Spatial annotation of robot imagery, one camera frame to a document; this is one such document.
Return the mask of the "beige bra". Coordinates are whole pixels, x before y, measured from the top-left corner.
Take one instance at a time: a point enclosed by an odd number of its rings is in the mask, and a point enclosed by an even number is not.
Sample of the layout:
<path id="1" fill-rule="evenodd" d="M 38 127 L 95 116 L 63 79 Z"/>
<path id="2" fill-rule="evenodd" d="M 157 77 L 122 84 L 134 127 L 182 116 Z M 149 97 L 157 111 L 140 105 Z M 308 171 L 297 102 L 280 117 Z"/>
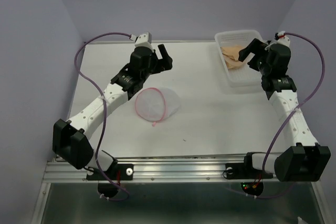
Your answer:
<path id="1" fill-rule="evenodd" d="M 241 45 L 221 47 L 221 52 L 225 65 L 228 69 L 239 69 L 247 63 L 247 59 L 239 61 L 239 52 L 244 49 Z"/>

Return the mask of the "white mesh pink-trimmed laundry bag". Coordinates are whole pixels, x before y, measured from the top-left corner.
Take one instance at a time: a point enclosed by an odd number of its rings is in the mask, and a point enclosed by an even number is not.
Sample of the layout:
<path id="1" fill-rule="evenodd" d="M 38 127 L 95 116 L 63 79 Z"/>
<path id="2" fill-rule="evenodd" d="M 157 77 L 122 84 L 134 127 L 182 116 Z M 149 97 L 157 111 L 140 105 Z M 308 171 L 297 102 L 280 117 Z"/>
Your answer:
<path id="1" fill-rule="evenodd" d="M 136 114 L 151 122 L 152 126 L 171 117 L 180 107 L 179 96 L 168 88 L 146 88 L 137 95 L 134 102 Z"/>

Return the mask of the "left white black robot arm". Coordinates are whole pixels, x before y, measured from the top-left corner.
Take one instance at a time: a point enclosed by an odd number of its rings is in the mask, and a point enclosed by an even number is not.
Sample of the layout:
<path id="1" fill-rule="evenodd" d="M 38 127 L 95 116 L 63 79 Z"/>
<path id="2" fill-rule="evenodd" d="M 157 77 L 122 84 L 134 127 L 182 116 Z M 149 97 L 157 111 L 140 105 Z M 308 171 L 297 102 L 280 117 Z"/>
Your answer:
<path id="1" fill-rule="evenodd" d="M 162 58 L 154 49 L 137 46 L 130 61 L 113 77 L 105 90 L 77 115 L 58 120 L 53 128 L 53 152 L 76 169 L 92 167 L 106 179 L 113 178 L 117 166 L 112 158 L 89 142 L 99 126 L 105 127 L 107 117 L 132 99 L 152 74 L 172 69 L 172 58 L 163 44 L 158 46 Z"/>

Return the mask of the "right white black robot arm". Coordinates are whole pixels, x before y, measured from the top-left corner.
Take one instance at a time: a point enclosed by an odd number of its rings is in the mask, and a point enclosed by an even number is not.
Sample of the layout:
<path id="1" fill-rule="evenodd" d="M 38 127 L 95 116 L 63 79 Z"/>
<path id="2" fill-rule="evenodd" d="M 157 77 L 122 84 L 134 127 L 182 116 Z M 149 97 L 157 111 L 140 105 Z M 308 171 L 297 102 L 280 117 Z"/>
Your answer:
<path id="1" fill-rule="evenodd" d="M 281 182 L 316 182 L 320 179 L 330 157 L 327 146 L 322 146 L 311 133 L 298 101 L 297 87 L 287 75 L 291 59 L 290 40 L 282 35 L 272 44 L 259 39 L 239 52 L 239 61 L 250 54 L 248 65 L 261 73 L 261 86 L 281 126 L 265 153 L 247 153 L 241 170 L 253 177 L 266 173 Z"/>

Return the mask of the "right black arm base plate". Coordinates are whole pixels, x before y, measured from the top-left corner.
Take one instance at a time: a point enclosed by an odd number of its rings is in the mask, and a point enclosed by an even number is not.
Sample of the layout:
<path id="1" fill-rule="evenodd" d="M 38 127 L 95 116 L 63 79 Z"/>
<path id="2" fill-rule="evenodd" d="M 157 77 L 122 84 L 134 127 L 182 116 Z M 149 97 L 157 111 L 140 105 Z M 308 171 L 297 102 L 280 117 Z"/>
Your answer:
<path id="1" fill-rule="evenodd" d="M 226 179 L 272 179 L 273 174 L 267 174 L 261 170 L 248 168 L 244 163 L 226 163 L 223 177 Z"/>

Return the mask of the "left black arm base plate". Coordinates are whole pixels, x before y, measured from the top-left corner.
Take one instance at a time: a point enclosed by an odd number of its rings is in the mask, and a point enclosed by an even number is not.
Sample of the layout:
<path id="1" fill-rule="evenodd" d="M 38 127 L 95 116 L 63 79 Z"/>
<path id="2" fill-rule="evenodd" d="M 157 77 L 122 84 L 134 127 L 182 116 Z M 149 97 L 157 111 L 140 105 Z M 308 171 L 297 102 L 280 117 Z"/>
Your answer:
<path id="1" fill-rule="evenodd" d="M 131 181 L 133 179 L 134 165 L 131 163 L 114 164 L 105 171 L 105 174 L 113 181 Z M 88 181 L 106 181 L 106 178 L 98 169 L 94 169 L 90 175 L 87 173 L 86 180 Z"/>

